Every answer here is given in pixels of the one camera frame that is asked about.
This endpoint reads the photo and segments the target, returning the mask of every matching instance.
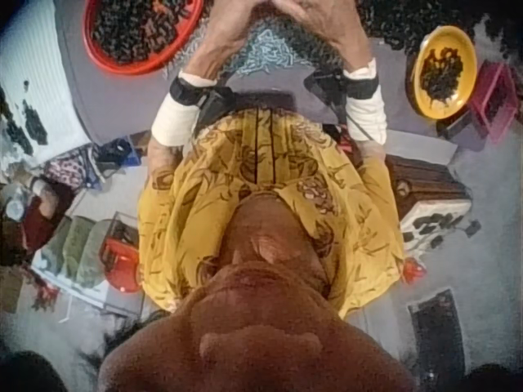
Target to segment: yellow shirt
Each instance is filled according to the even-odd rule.
[[[202,284],[198,267],[219,255],[238,204],[260,191],[278,194],[300,219],[341,317],[400,278],[403,242],[385,164],[365,159],[356,170],[319,124],[248,109],[211,126],[175,171],[148,181],[138,207],[145,292],[173,310]]]

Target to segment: small black pieces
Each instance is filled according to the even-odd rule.
[[[6,132],[11,141],[18,144],[24,150],[24,154],[33,155],[33,146],[29,143],[29,139],[24,134],[22,128],[18,127],[13,120],[7,121]]]
[[[25,129],[29,137],[36,140],[39,145],[47,145],[46,128],[44,128],[38,112],[32,106],[29,106],[25,100],[22,105],[24,106]]]
[[[446,103],[456,92],[462,72],[463,62],[458,49],[446,47],[441,50],[439,58],[432,49],[423,63],[421,88],[427,92],[431,100]]]
[[[485,20],[489,38],[501,37],[503,56],[519,52],[523,58],[523,24],[513,0],[356,0],[356,5],[370,37],[383,38],[407,55],[419,52],[423,39],[438,26],[457,26],[474,42],[474,27]]]
[[[411,231],[408,231],[407,233],[403,233],[403,242],[409,243],[414,239],[414,234]]]
[[[470,226],[468,226],[465,229],[465,234],[467,235],[467,237],[471,238],[474,235],[476,235],[477,232],[480,230],[481,230],[481,223],[478,220],[473,220],[471,222]]]
[[[91,37],[121,65],[148,60],[178,37],[187,0],[100,0]]]

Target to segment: hand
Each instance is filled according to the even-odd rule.
[[[361,26],[355,0],[271,0],[337,49],[349,71],[372,60],[369,39]]]
[[[215,79],[223,64],[247,41],[253,9],[267,0],[214,0],[202,45],[185,72]]]

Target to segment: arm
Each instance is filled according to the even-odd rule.
[[[373,59],[369,39],[361,25],[354,0],[272,2],[338,51],[345,65],[344,75],[347,79],[361,81],[377,77],[376,60]],[[384,163],[387,116],[379,84],[370,97],[360,99],[348,96],[346,113],[349,133],[363,158],[363,166],[359,168],[361,179],[384,220],[395,229],[398,226],[396,202]]]
[[[245,44],[253,8],[262,2],[215,0],[205,38],[178,78],[195,90],[216,86],[221,67]],[[182,159],[181,150],[198,121],[200,107],[175,99],[172,89],[151,128],[153,136],[147,152],[150,176],[163,167],[176,169]]]
[[[376,60],[372,56],[369,39],[361,25],[354,0],[272,2],[337,50],[345,65],[346,79],[362,81],[377,77]],[[349,133],[363,156],[383,159],[385,153],[381,145],[387,139],[387,117],[380,86],[367,99],[348,96],[346,113]]]

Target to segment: black beads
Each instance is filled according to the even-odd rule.
[[[178,37],[176,25],[189,17],[187,0],[100,0],[92,39],[121,65],[148,60]]]
[[[431,100],[445,103],[456,92],[462,72],[463,62],[457,49],[446,47],[439,57],[432,49],[423,62],[421,88]]]

